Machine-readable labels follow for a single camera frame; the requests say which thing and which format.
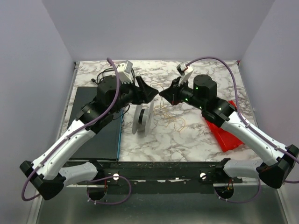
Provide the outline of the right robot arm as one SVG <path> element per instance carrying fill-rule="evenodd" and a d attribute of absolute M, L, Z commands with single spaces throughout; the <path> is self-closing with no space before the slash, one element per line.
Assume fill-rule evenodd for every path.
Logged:
<path fill-rule="evenodd" d="M 180 77 L 174 79 L 160 96 L 171 105 L 185 102 L 200 109 L 208 122 L 232 134 L 259 156 L 254 161 L 229 159 L 221 166 L 222 172 L 231 178 L 260 179 L 269 187 L 280 188 L 295 165 L 299 149 L 295 145 L 287 147 L 246 122 L 233 105 L 217 97 L 217 83 L 209 75 L 197 75 L 193 88 L 180 81 Z"/>

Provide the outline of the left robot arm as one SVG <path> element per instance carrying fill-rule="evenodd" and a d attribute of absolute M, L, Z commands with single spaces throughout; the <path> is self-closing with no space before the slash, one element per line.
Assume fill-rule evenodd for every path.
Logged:
<path fill-rule="evenodd" d="M 92 182 L 101 172 L 97 162 L 89 161 L 69 168 L 64 164 L 123 107 L 149 103 L 158 94 L 158 90 L 147 85 L 141 76 L 136 80 L 136 83 L 122 84 L 116 76 L 103 78 L 94 99 L 82 107 L 60 139 L 34 161 L 24 161 L 20 165 L 27 177 L 25 183 L 31 183 L 44 200 L 50 200 L 66 186 Z"/>

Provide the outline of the grey plastic cable spool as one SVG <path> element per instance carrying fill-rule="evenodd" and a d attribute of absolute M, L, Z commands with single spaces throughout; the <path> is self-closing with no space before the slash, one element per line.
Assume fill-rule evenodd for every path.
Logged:
<path fill-rule="evenodd" d="M 150 102 L 149 108 L 143 108 L 143 105 L 137 105 L 133 118 L 132 134 L 144 132 L 147 136 L 150 132 L 151 121 L 153 117 L 154 101 Z"/>

